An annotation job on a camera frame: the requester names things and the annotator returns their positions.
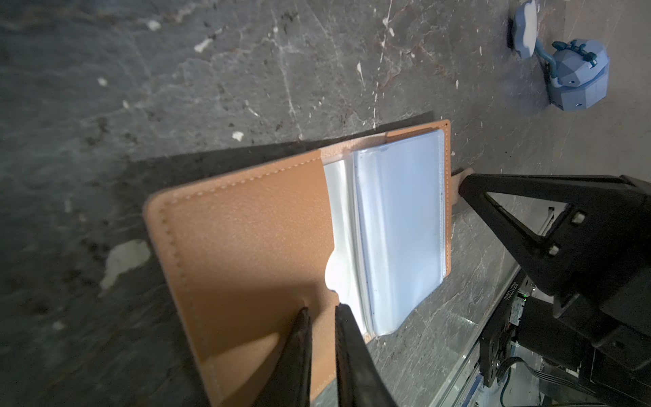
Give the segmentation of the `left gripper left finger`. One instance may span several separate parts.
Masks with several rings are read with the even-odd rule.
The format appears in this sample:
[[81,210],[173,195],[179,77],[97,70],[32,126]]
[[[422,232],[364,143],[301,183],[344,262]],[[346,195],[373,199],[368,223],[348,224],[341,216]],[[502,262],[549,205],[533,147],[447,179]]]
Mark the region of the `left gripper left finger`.
[[312,322],[309,309],[303,307],[254,406],[309,406],[312,352]]

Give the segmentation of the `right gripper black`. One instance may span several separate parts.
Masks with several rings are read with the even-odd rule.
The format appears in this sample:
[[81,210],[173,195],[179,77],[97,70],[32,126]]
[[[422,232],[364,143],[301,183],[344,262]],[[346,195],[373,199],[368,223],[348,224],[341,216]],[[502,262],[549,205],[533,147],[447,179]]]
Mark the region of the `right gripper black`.
[[650,404],[650,184],[630,176],[472,174],[459,195],[590,343],[580,378],[613,406]]

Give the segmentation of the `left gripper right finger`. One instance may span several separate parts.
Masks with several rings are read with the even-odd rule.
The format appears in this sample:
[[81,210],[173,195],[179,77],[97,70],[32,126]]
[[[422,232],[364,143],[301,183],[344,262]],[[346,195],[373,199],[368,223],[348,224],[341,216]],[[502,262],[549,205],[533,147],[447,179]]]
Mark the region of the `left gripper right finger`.
[[337,400],[339,406],[397,404],[382,381],[348,305],[335,309]]

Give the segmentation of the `tan leather card holder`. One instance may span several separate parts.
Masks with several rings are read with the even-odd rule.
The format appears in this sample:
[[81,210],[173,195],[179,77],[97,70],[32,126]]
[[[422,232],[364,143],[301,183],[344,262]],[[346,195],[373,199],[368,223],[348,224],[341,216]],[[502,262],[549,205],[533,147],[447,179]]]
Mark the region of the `tan leather card holder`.
[[254,406],[303,307],[310,403],[337,383],[335,309],[367,344],[451,271],[448,120],[380,132],[156,193],[144,218],[214,406]]

